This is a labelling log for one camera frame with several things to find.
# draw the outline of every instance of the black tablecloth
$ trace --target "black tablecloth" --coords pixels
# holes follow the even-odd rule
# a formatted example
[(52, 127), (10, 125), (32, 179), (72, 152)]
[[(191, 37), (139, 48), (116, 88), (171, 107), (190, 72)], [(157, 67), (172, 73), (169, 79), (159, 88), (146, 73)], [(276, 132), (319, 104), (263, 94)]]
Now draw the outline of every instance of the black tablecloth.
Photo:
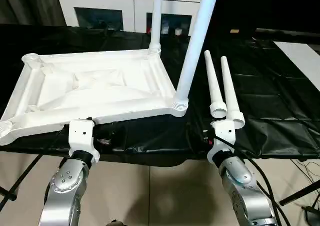
[[(27, 53), (60, 54), (148, 48), (145, 34), (103, 29), (0, 26), (2, 114), (23, 68)], [(178, 84), (188, 38), (163, 37), (161, 59), (173, 85)], [(320, 158), (320, 92), (271, 41), (206, 38), (222, 85), (220, 57), (227, 56), (246, 124), (237, 130), (236, 145), (253, 158)], [(101, 160), (172, 166), (202, 159), (210, 147), (203, 141), (212, 117), (203, 53), (182, 118), (163, 115), (97, 125), (94, 144)], [(67, 155), (67, 130), (50, 149), (56, 133), (19, 138), (0, 150)]]

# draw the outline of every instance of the white tube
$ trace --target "white tube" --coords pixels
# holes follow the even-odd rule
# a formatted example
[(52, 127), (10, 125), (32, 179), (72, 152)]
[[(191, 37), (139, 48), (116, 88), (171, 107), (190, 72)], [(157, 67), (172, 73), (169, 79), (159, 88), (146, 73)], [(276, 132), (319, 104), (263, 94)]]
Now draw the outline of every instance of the white tube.
[(224, 85), (225, 102), (228, 113), (227, 119), (233, 120), (235, 129), (242, 128), (245, 125), (245, 118), (239, 109), (234, 84), (226, 57), (221, 57), (222, 77)]
[(179, 110), (185, 110), (188, 107), (189, 90), (194, 78), (215, 3), (216, 0), (201, 0), (200, 2), (173, 101), (173, 106)]
[(210, 112), (214, 118), (223, 118), (227, 115), (227, 106), (224, 103), (219, 83), (217, 80), (215, 67), (212, 62), (210, 51), (204, 52), (206, 73), (208, 75), (209, 91), (211, 98)]
[(161, 11), (162, 11), (162, 0), (153, 0), (151, 42), (149, 45), (150, 53), (161, 52), (161, 45), (160, 45)]

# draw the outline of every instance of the black cable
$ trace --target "black cable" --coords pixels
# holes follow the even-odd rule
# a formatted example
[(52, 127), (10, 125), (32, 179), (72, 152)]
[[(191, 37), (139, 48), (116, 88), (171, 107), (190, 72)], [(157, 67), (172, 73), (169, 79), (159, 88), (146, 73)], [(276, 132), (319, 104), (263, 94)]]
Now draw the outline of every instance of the black cable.
[(279, 214), (278, 214), (278, 210), (277, 210), (277, 202), (275, 200), (275, 196), (274, 193), (272, 191), (271, 185), (269, 183), (269, 180), (267, 178), (267, 176), (265, 175), (265, 173), (263, 172), (263, 170), (256, 164), (255, 161), (253, 161), (251, 158), (249, 158), (244, 152), (240, 151), (238, 148), (234, 147), (231, 143), (225, 141), (224, 139), (218, 137), (218, 136), (214, 136), (217, 140), (223, 142), (224, 144), (228, 145), (229, 147), (233, 148), (234, 150), (236, 150), (238, 153), (240, 153), (245, 159), (247, 159), (250, 163), (252, 163), (252, 165), (258, 170), (258, 172), (261, 174), (262, 178), (265, 181), (265, 184), (267, 185), (269, 194), (270, 194), (270, 200), (271, 200), (271, 204), (272, 204), (272, 208), (273, 208), (273, 212), (274, 212), (274, 217), (278, 222), (278, 226), (282, 226), (280, 218), (279, 218)]
[(313, 183), (312, 179), (298, 165), (296, 165), (296, 163), (292, 159), (290, 159), (290, 161), (297, 167), (297, 169), (299, 169), (300, 172), (302, 172), (307, 177), (307, 179), (309, 179), (310, 183)]
[[(305, 167), (305, 170), (306, 170), (307, 174), (309, 175), (309, 176), (308, 176), (298, 165), (296, 165), (296, 163), (295, 163), (292, 159), (290, 159), (290, 161), (297, 167), (297, 169), (299, 169), (300, 172), (302, 172), (302, 173), (307, 177), (307, 179), (309, 179), (309, 181), (310, 181), (311, 184), (315, 182), (314, 179), (313, 179), (313, 177), (312, 177), (312, 176), (309, 174), (309, 172), (308, 172), (308, 171), (309, 171), (309, 169), (308, 169), (309, 163), (308, 163), (307, 165), (305, 165), (305, 164), (302, 164), (302, 163), (297, 162), (299, 165)], [(319, 197), (317, 196), (317, 199), (316, 199), (315, 203), (317, 203), (317, 204), (318, 204), (318, 208), (320, 208), (318, 198), (319, 198)]]
[[(262, 185), (257, 181), (256, 182), (258, 187), (261, 189), (261, 191), (270, 199), (270, 195), (268, 194), (268, 192), (262, 187)], [(276, 204), (277, 209), (279, 210), (280, 214), (282, 215), (285, 223), (287, 224), (287, 226), (291, 226), (287, 216), (285, 215), (285, 212), (283, 212), (282, 208), (279, 206), (279, 204)]]
[[(58, 136), (61, 134), (62, 130), (59, 131), (56, 136), (54, 137), (54, 141), (50, 144), (48, 144), (45, 149), (51, 148), (55, 142), (58, 139)], [(20, 183), (24, 180), (24, 178), (28, 175), (28, 173), (32, 170), (32, 168), (36, 165), (36, 163), (42, 158), (43, 154), (39, 154), (26, 168), (26, 170), (21, 174), (21, 176), (17, 179), (17, 181), (14, 183), (14, 185), (10, 188), (9, 194), (12, 194), (16, 191), (16, 189), (19, 187)], [(5, 204), (8, 202), (9, 196), (5, 196), (4, 199), (0, 202), (0, 212), (4, 208)]]

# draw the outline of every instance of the tiled floor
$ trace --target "tiled floor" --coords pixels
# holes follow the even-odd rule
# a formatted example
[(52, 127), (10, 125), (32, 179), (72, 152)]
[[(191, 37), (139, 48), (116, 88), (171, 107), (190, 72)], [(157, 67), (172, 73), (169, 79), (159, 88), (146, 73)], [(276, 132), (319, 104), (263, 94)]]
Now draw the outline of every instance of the tiled floor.
[[(0, 152), (0, 185), (10, 188), (34, 157)], [(40, 160), (21, 184), (18, 199), (9, 201), (0, 213), (1, 226), (38, 224), (46, 185), (60, 160), (51, 156)], [(277, 200), (308, 185), (290, 160), (256, 162), (269, 178)], [(309, 169), (320, 175), (317, 165), (310, 164)], [(292, 226), (306, 225), (301, 205), (311, 205), (315, 197), (311, 193), (283, 207)], [(170, 168), (99, 162), (90, 170), (81, 211), (80, 226), (104, 226), (115, 218), (128, 226), (238, 225), (218, 170), (206, 161), (186, 161)]]

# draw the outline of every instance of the glass cabinet door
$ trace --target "glass cabinet door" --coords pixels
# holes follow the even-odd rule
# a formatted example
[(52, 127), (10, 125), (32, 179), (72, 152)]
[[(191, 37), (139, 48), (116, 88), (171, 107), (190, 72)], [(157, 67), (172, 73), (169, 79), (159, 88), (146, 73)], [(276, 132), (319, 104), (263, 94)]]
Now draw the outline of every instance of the glass cabinet door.
[[(161, 33), (191, 35), (200, 3), (162, 1)], [(150, 33), (153, 0), (134, 0), (135, 32)]]
[(59, 0), (67, 26), (135, 31), (134, 0)]

